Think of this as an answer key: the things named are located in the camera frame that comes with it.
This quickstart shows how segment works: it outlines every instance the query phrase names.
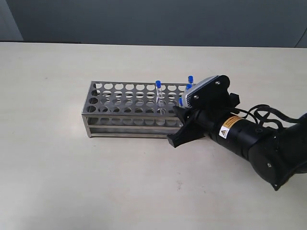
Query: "blue cap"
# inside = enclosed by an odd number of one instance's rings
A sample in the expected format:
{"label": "blue cap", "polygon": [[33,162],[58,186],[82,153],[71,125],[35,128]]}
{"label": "blue cap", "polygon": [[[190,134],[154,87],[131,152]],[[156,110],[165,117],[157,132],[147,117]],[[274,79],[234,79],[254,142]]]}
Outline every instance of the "blue cap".
{"label": "blue cap", "polygon": [[161,88],[161,82],[160,82],[159,80],[156,80],[156,81],[155,81],[155,84],[156,84],[156,86],[157,86],[158,89]]}
{"label": "blue cap", "polygon": [[183,106],[182,97],[179,97],[179,105],[180,105],[180,106]]}
{"label": "blue cap", "polygon": [[188,90],[188,89],[190,89],[190,88],[192,88],[192,85],[191,85],[191,84],[187,84],[186,90]]}
{"label": "blue cap", "polygon": [[190,84],[193,84],[194,79],[193,79],[193,76],[192,76],[192,75],[188,77],[188,81],[189,81]]}

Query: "white table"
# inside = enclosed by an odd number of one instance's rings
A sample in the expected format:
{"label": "white table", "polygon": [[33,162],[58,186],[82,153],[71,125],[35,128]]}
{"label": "white table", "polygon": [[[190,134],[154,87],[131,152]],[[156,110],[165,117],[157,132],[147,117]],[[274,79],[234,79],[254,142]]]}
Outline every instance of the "white table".
{"label": "white table", "polygon": [[1,230],[302,230],[307,175],[280,191],[209,139],[88,138],[91,80],[230,77],[240,108],[307,110],[307,49],[0,44]]}

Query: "stainless steel rack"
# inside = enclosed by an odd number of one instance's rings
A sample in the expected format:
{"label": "stainless steel rack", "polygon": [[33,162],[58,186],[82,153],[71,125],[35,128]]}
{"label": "stainless steel rack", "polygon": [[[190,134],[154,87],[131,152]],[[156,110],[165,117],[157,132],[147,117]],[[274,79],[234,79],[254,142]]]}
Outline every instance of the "stainless steel rack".
{"label": "stainless steel rack", "polygon": [[186,84],[162,84],[156,104],[154,83],[92,81],[82,111],[88,137],[165,138],[181,122],[174,115]]}

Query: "warning triangle symbol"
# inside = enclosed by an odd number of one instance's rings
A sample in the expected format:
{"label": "warning triangle symbol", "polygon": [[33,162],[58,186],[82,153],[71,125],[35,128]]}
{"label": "warning triangle symbol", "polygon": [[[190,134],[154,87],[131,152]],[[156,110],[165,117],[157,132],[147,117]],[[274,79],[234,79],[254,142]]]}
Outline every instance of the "warning triangle symbol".
{"label": "warning triangle symbol", "polygon": [[225,137],[226,130],[222,130],[221,133]]}

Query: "motor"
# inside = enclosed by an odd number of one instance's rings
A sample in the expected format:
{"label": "motor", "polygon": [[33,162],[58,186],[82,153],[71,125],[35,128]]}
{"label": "motor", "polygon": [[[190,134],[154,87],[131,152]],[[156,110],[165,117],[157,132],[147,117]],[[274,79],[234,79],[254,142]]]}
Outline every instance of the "motor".
{"label": "motor", "polygon": [[[249,161],[256,173],[277,191],[296,173],[307,173],[307,114],[293,119],[266,104],[249,111],[236,108],[239,95],[228,93],[230,80],[218,75],[199,82],[182,95],[182,107],[174,112],[183,126],[168,141],[173,147],[210,137],[236,155]],[[285,128],[278,119],[294,123]],[[251,116],[254,122],[246,118]],[[264,127],[275,123],[277,129]]]}

